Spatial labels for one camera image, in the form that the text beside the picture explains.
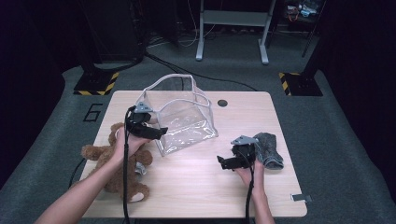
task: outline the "plush toy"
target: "plush toy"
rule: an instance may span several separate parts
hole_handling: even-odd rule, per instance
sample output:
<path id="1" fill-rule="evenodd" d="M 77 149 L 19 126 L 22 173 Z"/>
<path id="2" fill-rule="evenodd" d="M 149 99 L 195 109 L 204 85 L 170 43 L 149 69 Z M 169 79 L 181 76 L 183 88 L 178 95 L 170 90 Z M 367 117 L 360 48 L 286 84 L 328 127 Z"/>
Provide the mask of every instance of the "plush toy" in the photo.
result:
<path id="1" fill-rule="evenodd" d="M 81 155 L 87 160 L 97 161 L 96 167 L 91 171 L 91 174 L 101 168 L 108 160 L 114 151 L 116 143 L 116 131 L 123 126 L 123 123 L 113 124 L 110 128 L 111 133 L 108 136 L 108 143 L 110 146 L 95 147 L 87 145 L 82 148 Z M 119 137 L 124 137 L 123 133 L 118 133 Z M 134 155 L 128 160 L 128 201 L 138 202 L 146 199 L 149 196 L 149 187 L 139 183 L 139 176 L 136 172 L 145 170 L 144 166 L 151 165 L 152 156 L 148 150 L 139 148 Z M 114 176 L 105 185 L 105 190 L 108 192 L 118 193 L 123 198 L 123 177 L 122 167 L 114 174 Z"/>

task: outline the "black stand base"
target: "black stand base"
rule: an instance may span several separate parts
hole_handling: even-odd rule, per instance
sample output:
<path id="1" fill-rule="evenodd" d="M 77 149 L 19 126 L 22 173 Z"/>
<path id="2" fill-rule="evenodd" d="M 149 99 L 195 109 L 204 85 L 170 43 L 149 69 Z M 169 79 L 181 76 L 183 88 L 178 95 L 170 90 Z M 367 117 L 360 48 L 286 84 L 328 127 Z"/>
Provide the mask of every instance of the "black stand base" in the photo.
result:
<path id="1" fill-rule="evenodd" d="M 279 73 L 283 90 L 292 96 L 323 96 L 317 82 L 313 78 L 298 73 Z"/>
<path id="2" fill-rule="evenodd" d="M 94 69 L 94 72 L 86 72 L 74 88 L 77 95 L 108 95 L 114 87 L 119 73 L 107 72 Z"/>

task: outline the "yellow and black hazard tape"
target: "yellow and black hazard tape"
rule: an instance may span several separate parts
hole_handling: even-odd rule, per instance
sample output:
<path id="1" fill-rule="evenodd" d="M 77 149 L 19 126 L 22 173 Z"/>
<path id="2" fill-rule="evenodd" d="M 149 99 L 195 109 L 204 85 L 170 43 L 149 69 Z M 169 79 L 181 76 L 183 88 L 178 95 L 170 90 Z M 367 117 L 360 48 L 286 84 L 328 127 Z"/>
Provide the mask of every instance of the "yellow and black hazard tape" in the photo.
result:
<path id="1" fill-rule="evenodd" d="M 119 73 L 115 73 L 111 79 L 110 82 L 108 83 L 107 87 L 103 91 L 74 91 L 74 94 L 76 95 L 108 95 L 111 93 L 111 90 L 114 87 L 114 84 L 116 83 L 117 77 L 119 77 Z"/>
<path id="2" fill-rule="evenodd" d="M 286 75 L 299 76 L 300 74 L 299 73 L 279 73 L 283 91 L 285 92 L 286 95 L 291 95 L 290 86 L 288 84 L 288 81 L 286 80 Z"/>

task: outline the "desk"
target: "desk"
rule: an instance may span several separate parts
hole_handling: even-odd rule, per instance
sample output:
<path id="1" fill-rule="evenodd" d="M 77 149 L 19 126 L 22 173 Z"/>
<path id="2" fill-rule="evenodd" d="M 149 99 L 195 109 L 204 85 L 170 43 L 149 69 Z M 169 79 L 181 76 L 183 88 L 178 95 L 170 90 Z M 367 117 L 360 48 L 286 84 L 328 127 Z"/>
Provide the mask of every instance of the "desk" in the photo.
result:
<path id="1" fill-rule="evenodd" d="M 110 126 L 123 121 L 128 107 L 135 104 L 141 91 L 114 92 L 102 125 L 94 141 L 96 146 L 108 145 Z M 270 209 L 274 217 L 303 217 L 306 206 L 294 202 L 291 194 L 300 194 L 276 111 L 267 92 L 207 91 L 212 101 L 215 127 L 219 137 L 205 140 L 165 157 L 154 142 L 145 145 L 154 158 L 147 167 L 142 183 L 150 187 L 146 201 L 129 203 L 129 216 L 138 218 L 222 218 L 245 217 L 248 189 L 239 175 L 222 170 L 217 156 L 230 158 L 231 141 L 240 135 L 256 133 L 276 135 L 277 151 L 284 159 L 280 171 L 265 170 L 264 182 Z M 217 105 L 226 100 L 228 105 Z M 95 161 L 87 161 L 81 179 L 94 168 Z M 250 212 L 254 216 L 253 204 Z M 122 199 L 118 194 L 102 191 L 84 217 L 123 217 Z"/>
<path id="2" fill-rule="evenodd" d="M 262 56 L 262 63 L 268 64 L 268 55 L 265 48 L 265 39 L 268 35 L 276 0 L 271 0 L 268 12 L 241 12 L 241 11 L 220 11 L 205 10 L 204 0 L 201 0 L 199 41 L 195 59 L 201 61 L 204 54 L 204 24 L 222 25 L 246 25 L 262 26 L 264 31 L 262 39 L 259 39 L 259 49 Z"/>

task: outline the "gray cloth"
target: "gray cloth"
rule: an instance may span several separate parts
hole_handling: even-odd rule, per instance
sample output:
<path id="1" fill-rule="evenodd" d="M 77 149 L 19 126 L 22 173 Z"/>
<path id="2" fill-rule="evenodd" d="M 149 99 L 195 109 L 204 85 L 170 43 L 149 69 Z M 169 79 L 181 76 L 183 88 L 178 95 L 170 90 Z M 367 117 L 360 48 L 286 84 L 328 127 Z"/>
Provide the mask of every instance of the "gray cloth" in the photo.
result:
<path id="1" fill-rule="evenodd" d="M 276 136 L 270 133 L 258 133 L 254 135 L 258 139 L 256 143 L 256 158 L 262 162 L 265 168 L 270 170 L 283 169 L 283 158 L 276 151 Z"/>

